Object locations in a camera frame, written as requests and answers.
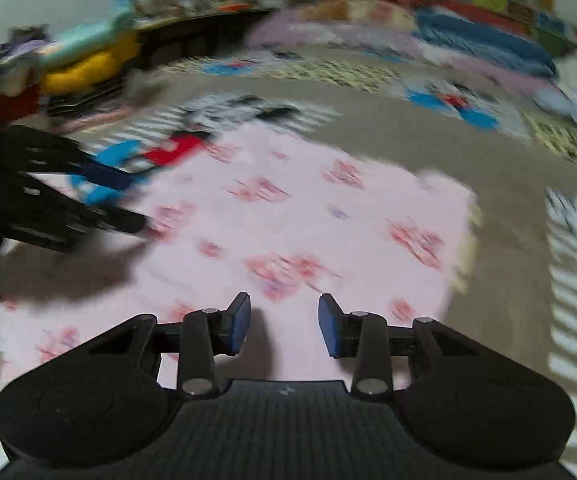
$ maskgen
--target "pink blanket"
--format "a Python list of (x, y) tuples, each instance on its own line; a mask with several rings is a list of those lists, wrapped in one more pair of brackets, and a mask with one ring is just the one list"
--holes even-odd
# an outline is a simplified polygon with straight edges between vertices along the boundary
[[(22, 245), (6, 255), (0, 389), (129, 317), (176, 322), (240, 291), (251, 329), (240, 356), (217, 359), (222, 376), (348, 380), (319, 332), (319, 296), (390, 324), (441, 318), (474, 200), (439, 173), (245, 124), (136, 193), (130, 207), (153, 218), (147, 240), (99, 233), (68, 256)], [(172, 386), (175, 372), (165, 356), (159, 381)]]
[(541, 89), (554, 88), (553, 83), (547, 79), (507, 70), (484, 59), (428, 44), (403, 30), (346, 22), (304, 22), (294, 9), (279, 10), (260, 22), (248, 34), (246, 44), (252, 49), (299, 44), (370, 48), (469, 72), (493, 81), (512, 94), (530, 98)]

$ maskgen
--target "blue cloth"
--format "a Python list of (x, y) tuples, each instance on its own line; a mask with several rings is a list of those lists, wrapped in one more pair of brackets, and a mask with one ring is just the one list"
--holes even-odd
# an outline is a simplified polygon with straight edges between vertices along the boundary
[(528, 74), (555, 77), (557, 67), (539, 44), (508, 34), (488, 25), (452, 16), (420, 11), (417, 13), (418, 38), (448, 46), (496, 65)]
[(211, 75), (241, 75), (251, 72), (254, 65), (238, 66), (230, 63), (211, 63), (206, 65), (202, 72)]
[(394, 56), (393, 54), (386, 54), (376, 50), (366, 49), (363, 52), (364, 54), (369, 54), (369, 56), (379, 57), (379, 59), (385, 59), (391, 63), (402, 63), (405, 61), (402, 57)]
[[(101, 164), (106, 164), (107, 166), (112, 166), (114, 168), (119, 168), (126, 160), (131, 158), (137, 150), (140, 149), (142, 143), (139, 140), (126, 140), (125, 142), (120, 142), (113, 146), (109, 146), (106, 150), (101, 151), (93, 159)], [(71, 186), (76, 190), (79, 190), (80, 186), (86, 182), (82, 175), (72, 174), (70, 175)], [(125, 193), (124, 191), (119, 191), (117, 189), (111, 189), (110, 187), (95, 186), (95, 188), (84, 197), (82, 197), (82, 202), (85, 205), (95, 205), (102, 202), (113, 202), (118, 200)]]
[(459, 111), (459, 114), (465, 122), (485, 130), (496, 130), (500, 125), (495, 117), (480, 112), (479, 110), (473, 110), (472, 108), (463, 108)]
[(66, 66), (116, 42), (118, 32), (131, 30), (135, 10), (129, 0), (115, 2), (114, 17), (105, 22), (83, 23), (57, 34), (52, 47), (39, 58), (42, 70)]
[(423, 92), (412, 92), (409, 91), (407, 94), (409, 101), (417, 105), (423, 106), (425, 108), (430, 108), (431, 110), (448, 110), (449, 106), (444, 104), (441, 100), (431, 94), (425, 94)]

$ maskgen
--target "clutter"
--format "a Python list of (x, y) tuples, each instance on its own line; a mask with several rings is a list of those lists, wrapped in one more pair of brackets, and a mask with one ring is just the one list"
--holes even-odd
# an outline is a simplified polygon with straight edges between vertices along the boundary
[(115, 43), (63, 69), (47, 72), (41, 80), (41, 92), (60, 96), (92, 88), (120, 73), (124, 63), (139, 54), (136, 32), (122, 32)]
[(140, 18), (192, 16), (196, 10), (194, 0), (132, 0)]
[(133, 31), (135, 17), (130, 0), (117, 0), (110, 20), (71, 28), (40, 48), (37, 51), (40, 70), (44, 73), (65, 67), (117, 44), (122, 32)]
[(59, 126), (53, 127), (53, 132), (60, 135), (71, 134), (78, 130), (100, 126), (101, 124), (114, 123), (120, 121), (129, 115), (135, 113), (136, 109), (132, 106), (121, 106), (110, 112), (94, 112), (90, 115), (84, 115), (78, 119), (67, 120)]
[(260, 6), (260, 0), (215, 0), (213, 7), (220, 12), (237, 12)]
[(9, 40), (0, 45), (0, 54), (11, 56), (19, 47), (35, 41), (49, 41), (48, 24), (31, 27), (12, 27), (9, 29)]
[[(458, 52), (446, 46), (427, 43), (406, 30), (374, 27), (362, 23), (304, 21), (299, 9), (282, 9), (262, 20), (247, 34), (245, 44), (251, 49), (268, 46), (291, 48), (300, 44), (325, 44), (365, 51), (367, 48), (403, 59), (418, 60), (436, 66), (450, 67), (493, 81), (512, 94), (533, 97), (542, 88), (553, 88), (552, 82), (540, 76), (509, 70), (486, 59)], [(510, 56), (523, 68), (521, 56)], [(527, 69), (542, 70), (545, 64), (531, 60)]]
[[(334, 121), (340, 114), (331, 107), (294, 101), (271, 101), (252, 94), (204, 94), (192, 101), (160, 108), (147, 117), (125, 126), (87, 146), (102, 153), (126, 139), (138, 140), (143, 150), (157, 150), (168, 143), (174, 132), (218, 134), (238, 128), (248, 121), (260, 121), (274, 131), (300, 136)], [(171, 144), (172, 150), (178, 146)]]
[(531, 142), (529, 130), (513, 104), (463, 84), (439, 77), (403, 76), (391, 84), (387, 93), (473, 126), (497, 130), (526, 144)]

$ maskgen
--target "blue object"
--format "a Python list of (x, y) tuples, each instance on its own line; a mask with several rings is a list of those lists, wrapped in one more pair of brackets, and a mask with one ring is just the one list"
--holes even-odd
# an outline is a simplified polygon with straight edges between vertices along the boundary
[(324, 298), (320, 297), (319, 304), (317, 306), (317, 319), (320, 324), (320, 332), (322, 332), (322, 337), (325, 339), (326, 349), (331, 357), (339, 357), (339, 338), (340, 333), (338, 322), (331, 314), (326, 301)]
[(42, 50), (38, 62), (43, 71), (66, 66), (117, 41), (118, 32), (132, 30), (135, 10), (130, 0), (116, 0), (114, 16), (97, 23), (83, 23), (57, 34)]
[(134, 177), (125, 171), (118, 170), (105, 164), (100, 164), (95, 160), (84, 163), (80, 168), (80, 175), (99, 186), (110, 187), (119, 191), (124, 191), (133, 185)]
[(430, 108), (431, 110), (449, 110), (449, 106), (431, 94), (409, 91), (407, 97), (411, 103)]
[(379, 57), (379, 59), (385, 59), (391, 63), (402, 63), (405, 60), (399, 56), (394, 56), (393, 54), (382, 54), (381, 52), (376, 52), (375, 50), (366, 49), (364, 54), (369, 54), (369, 56)]
[(473, 110), (472, 108), (462, 108), (459, 110), (459, 114), (465, 122), (473, 124), (473, 126), (478, 126), (479, 128), (484, 128), (485, 130), (496, 130), (500, 125), (495, 117), (491, 117), (478, 110)]
[(537, 18), (537, 23), (545, 30), (556, 32), (561, 36), (565, 35), (565, 22), (557, 19), (555, 16), (550, 16), (545, 12), (541, 12)]
[(211, 75), (239, 75), (251, 72), (254, 65), (232, 66), (229, 63), (213, 63), (204, 67), (202, 72)]
[[(106, 166), (111, 166), (117, 168), (122, 166), (127, 159), (131, 158), (137, 150), (141, 147), (142, 143), (139, 140), (126, 140), (125, 142), (120, 142), (113, 146), (109, 146), (105, 150), (98, 153), (93, 157), (95, 162), (100, 164), (105, 164)], [(70, 176), (71, 186), (76, 190), (80, 189), (80, 186), (87, 182), (87, 179), (82, 175), (72, 174)], [(85, 205), (95, 205), (101, 202), (114, 201), (124, 195), (127, 188), (118, 190), (111, 189), (110, 187), (95, 186), (95, 188), (83, 197), (82, 202)]]
[(428, 43), (448, 46), (511, 70), (550, 78), (557, 76), (552, 57), (534, 41), (434, 12), (419, 11), (417, 24), (420, 30), (414, 36)]
[(231, 353), (237, 354), (242, 349), (246, 333), (251, 324), (251, 296), (248, 296), (235, 315), (233, 335), (231, 336)]

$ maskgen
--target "yellow cushion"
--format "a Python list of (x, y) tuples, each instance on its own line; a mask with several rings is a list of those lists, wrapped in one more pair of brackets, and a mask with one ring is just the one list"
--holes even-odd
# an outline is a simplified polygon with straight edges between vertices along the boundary
[(64, 95), (90, 88), (117, 75), (122, 65), (139, 54), (134, 31), (118, 34), (116, 43), (104, 50), (60, 70), (47, 72), (41, 81), (41, 92)]

